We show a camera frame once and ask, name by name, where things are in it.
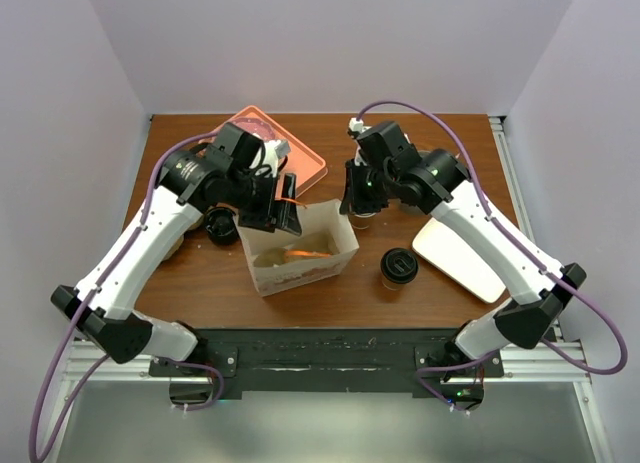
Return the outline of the cream bear paper bag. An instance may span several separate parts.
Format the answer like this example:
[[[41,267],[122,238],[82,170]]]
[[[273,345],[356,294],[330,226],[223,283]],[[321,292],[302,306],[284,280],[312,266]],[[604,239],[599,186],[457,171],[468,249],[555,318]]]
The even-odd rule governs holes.
[[[302,234],[239,228],[257,293],[270,296],[340,274],[359,249],[337,199],[299,206]]]

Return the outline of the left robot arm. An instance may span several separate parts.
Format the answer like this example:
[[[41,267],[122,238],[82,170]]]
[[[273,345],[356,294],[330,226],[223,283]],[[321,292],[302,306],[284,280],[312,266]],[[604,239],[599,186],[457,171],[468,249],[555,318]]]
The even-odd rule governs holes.
[[[144,201],[103,259],[73,286],[58,286],[53,305],[113,361],[139,355],[171,359],[185,375],[207,363],[201,337],[179,322],[146,316],[135,303],[179,238],[212,207],[235,209],[238,225],[295,236],[296,177],[281,173],[290,152],[284,139],[264,141],[227,122],[188,138],[155,164]]]

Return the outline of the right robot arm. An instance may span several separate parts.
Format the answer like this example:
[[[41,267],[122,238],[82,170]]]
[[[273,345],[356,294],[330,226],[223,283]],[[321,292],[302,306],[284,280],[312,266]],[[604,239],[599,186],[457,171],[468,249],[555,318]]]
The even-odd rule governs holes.
[[[421,155],[393,121],[367,126],[353,118],[347,132],[358,151],[345,164],[341,213],[378,213],[392,199],[417,207],[456,233],[508,290],[505,303],[464,324],[447,344],[448,369],[466,376],[482,357],[509,344],[534,348],[584,283],[585,270],[561,264],[494,206],[484,208],[468,169],[451,153]]]

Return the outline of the brown paper coffee cup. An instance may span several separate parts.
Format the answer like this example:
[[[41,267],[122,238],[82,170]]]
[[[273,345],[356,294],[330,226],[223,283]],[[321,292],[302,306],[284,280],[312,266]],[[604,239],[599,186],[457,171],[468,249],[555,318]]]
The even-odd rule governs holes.
[[[396,281],[396,280],[388,279],[385,276],[382,276],[381,282],[385,288],[391,291],[400,291],[403,288],[405,288],[408,284],[412,283],[412,280]]]

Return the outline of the black plastic cup lid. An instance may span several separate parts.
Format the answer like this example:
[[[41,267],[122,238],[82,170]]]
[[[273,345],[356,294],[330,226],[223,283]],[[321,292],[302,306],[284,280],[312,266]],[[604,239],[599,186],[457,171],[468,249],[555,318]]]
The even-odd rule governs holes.
[[[380,260],[382,276],[396,281],[414,280],[419,270],[416,256],[404,248],[392,248]]]

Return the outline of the tan cardboard cup carrier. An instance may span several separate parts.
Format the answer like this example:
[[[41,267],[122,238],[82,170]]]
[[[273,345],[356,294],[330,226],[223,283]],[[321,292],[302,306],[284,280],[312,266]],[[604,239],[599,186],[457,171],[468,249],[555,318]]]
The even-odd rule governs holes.
[[[279,267],[298,261],[329,258],[338,252],[337,245],[329,233],[317,232],[283,247],[265,250],[254,259],[253,264],[257,268]]]

